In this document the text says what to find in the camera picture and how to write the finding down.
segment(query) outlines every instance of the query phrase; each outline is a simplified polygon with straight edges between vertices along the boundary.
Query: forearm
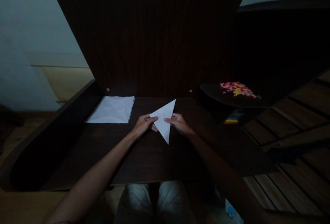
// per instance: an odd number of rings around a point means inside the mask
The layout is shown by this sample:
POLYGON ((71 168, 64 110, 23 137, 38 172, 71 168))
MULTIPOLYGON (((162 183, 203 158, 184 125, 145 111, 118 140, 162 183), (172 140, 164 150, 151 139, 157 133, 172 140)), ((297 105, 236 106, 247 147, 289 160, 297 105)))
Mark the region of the forearm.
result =
POLYGON ((247 223, 265 223, 265 212, 259 201, 246 186, 241 177, 196 133, 190 132, 187 138, 200 154, 211 177, 221 188, 225 197, 235 207, 247 223))
POLYGON ((46 223, 78 221, 100 197, 137 136, 129 133, 73 186, 46 223))

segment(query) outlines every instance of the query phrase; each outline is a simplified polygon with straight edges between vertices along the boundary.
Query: finger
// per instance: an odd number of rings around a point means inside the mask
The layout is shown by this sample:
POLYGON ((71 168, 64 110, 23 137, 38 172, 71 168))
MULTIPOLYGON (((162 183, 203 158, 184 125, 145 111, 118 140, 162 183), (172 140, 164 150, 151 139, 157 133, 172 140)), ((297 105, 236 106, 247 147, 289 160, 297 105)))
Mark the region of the finger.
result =
POLYGON ((157 116, 156 117, 152 117, 152 118, 150 118, 150 119, 147 120, 147 123, 148 124, 151 124, 151 123, 153 123, 153 122, 155 122, 157 120, 158 120, 158 117, 157 116))
POLYGON ((172 113, 172 116, 178 118, 178 117, 180 116, 180 114, 179 114, 179 113, 174 113, 174 112, 173 112, 173 113, 172 113))
POLYGON ((142 116, 140 116, 140 118, 143 119, 144 121, 147 121, 147 119, 150 118, 150 113, 142 115, 142 116))
POLYGON ((155 132, 158 132, 158 129, 157 129, 157 127, 156 127, 156 125, 154 123, 152 123, 152 124, 149 125, 149 129, 151 129, 151 130, 153 130, 155 132))
POLYGON ((152 124, 152 127, 153 127, 155 130, 158 131, 158 129, 157 129, 157 127, 156 127, 156 125, 155 125, 154 123, 152 124))
POLYGON ((173 125, 176 125, 176 124, 179 123, 179 122, 176 121, 176 120, 173 120, 173 119, 167 119, 167 118, 164 118, 164 121, 165 121, 166 123, 170 123, 170 124, 173 124, 173 125))

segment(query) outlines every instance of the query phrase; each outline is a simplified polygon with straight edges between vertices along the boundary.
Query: person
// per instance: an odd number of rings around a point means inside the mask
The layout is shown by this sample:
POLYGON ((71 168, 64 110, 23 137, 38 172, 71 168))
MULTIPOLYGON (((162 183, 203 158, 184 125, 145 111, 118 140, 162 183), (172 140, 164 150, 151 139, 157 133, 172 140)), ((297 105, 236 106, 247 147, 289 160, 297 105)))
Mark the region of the person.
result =
MULTIPOLYGON (((109 153, 97 162, 73 186, 47 219, 47 224, 79 221, 101 196, 117 167, 130 147, 148 129, 157 132, 153 122, 158 117, 140 116, 133 130, 109 153)), ((245 182, 217 153, 215 153, 185 122, 181 114, 173 113, 164 119, 185 136, 204 161, 211 177, 222 189, 225 197, 235 207, 245 223, 266 223, 267 216, 246 186, 245 182)), ((182 182, 161 183, 157 216, 153 209, 146 184, 127 185, 119 201, 114 223, 196 223, 182 182)))

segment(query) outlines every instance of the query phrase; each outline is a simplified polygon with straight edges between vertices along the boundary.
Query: colorful confetti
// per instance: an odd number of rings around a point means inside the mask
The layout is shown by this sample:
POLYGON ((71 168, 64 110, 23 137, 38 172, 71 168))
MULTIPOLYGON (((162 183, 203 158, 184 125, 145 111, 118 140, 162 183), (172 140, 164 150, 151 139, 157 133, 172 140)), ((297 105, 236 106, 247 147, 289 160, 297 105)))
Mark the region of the colorful confetti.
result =
POLYGON ((253 98, 261 98, 260 96, 254 95, 251 89, 249 89, 246 85, 240 83, 239 81, 220 83, 220 86, 221 90, 223 88, 227 89, 227 92, 234 93, 234 96, 241 94, 245 96, 252 96, 253 98))

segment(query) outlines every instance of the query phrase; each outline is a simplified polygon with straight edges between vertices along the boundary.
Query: sheet of paper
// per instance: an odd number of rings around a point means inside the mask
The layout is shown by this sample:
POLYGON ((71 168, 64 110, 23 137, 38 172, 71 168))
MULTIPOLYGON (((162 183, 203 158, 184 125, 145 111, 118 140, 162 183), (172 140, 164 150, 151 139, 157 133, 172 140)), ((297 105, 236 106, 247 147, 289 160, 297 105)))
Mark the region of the sheet of paper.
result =
POLYGON ((160 134, 164 137, 167 144, 169 143, 169 130, 171 124, 166 123, 164 121, 164 118, 172 118, 175 101, 176 100, 173 100, 172 102, 168 103, 167 105, 164 105, 162 108, 150 114, 150 117, 158 117, 158 120, 154 122, 154 124, 156 125, 160 134))
POLYGON ((86 123, 128 123, 134 100, 134 96, 104 96, 86 123))

